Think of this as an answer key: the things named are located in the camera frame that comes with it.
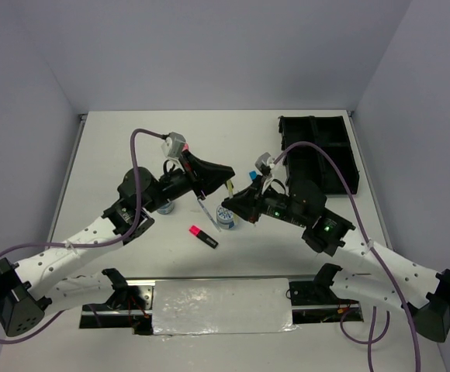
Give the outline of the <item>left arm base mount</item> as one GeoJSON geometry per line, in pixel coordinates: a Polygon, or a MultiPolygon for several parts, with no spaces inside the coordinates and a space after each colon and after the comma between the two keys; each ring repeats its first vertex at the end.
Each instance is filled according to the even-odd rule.
{"type": "Polygon", "coordinates": [[[154,285],[133,285],[114,268],[102,271],[109,279],[109,297],[82,306],[80,329],[130,329],[134,335],[152,336],[154,285]]]}

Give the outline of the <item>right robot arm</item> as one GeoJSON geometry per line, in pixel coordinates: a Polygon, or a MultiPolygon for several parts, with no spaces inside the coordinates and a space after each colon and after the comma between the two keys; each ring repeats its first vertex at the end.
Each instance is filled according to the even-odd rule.
{"type": "Polygon", "coordinates": [[[313,286],[319,301],[353,298],[381,305],[410,320],[421,336],[443,343],[450,330],[450,270],[421,266],[380,245],[326,208],[326,201],[312,181],[278,192],[258,176],[222,206],[250,223],[268,216],[303,228],[303,241],[326,260],[313,286]]]}

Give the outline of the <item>yellow green pen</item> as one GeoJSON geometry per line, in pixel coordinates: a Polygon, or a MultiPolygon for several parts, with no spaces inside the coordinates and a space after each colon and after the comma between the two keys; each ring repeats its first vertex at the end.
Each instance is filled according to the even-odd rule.
{"type": "Polygon", "coordinates": [[[227,186],[227,191],[228,191],[229,198],[232,198],[234,196],[234,186],[232,184],[232,181],[228,180],[226,182],[226,186],[227,186]]]}

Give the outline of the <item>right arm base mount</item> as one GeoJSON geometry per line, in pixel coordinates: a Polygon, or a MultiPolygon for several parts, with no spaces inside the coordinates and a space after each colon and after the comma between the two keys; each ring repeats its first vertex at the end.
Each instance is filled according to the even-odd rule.
{"type": "Polygon", "coordinates": [[[312,280],[290,281],[286,297],[290,300],[292,322],[295,325],[362,322],[362,310],[357,301],[340,299],[328,292],[318,291],[312,280]]]}

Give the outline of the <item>blue highlighter marker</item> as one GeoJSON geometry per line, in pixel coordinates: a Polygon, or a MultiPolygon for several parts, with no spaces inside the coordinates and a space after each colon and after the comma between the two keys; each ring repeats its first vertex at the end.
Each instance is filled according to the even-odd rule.
{"type": "Polygon", "coordinates": [[[257,176],[258,176],[258,174],[256,171],[252,170],[249,172],[249,177],[252,181],[254,181],[257,176]]]}

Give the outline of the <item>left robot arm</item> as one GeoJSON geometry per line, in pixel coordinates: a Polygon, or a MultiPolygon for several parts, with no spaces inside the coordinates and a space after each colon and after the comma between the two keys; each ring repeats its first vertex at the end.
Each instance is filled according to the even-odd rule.
{"type": "Polygon", "coordinates": [[[87,304],[122,308],[137,289],[116,269],[80,274],[93,260],[133,242],[153,224],[150,214],[193,192],[211,195],[234,175],[230,166],[213,164],[182,151],[177,167],[160,178],[134,165],[118,186],[118,199],[82,231],[46,250],[11,262],[0,254],[0,323],[9,343],[29,339],[29,332],[50,314],[87,304]]]}

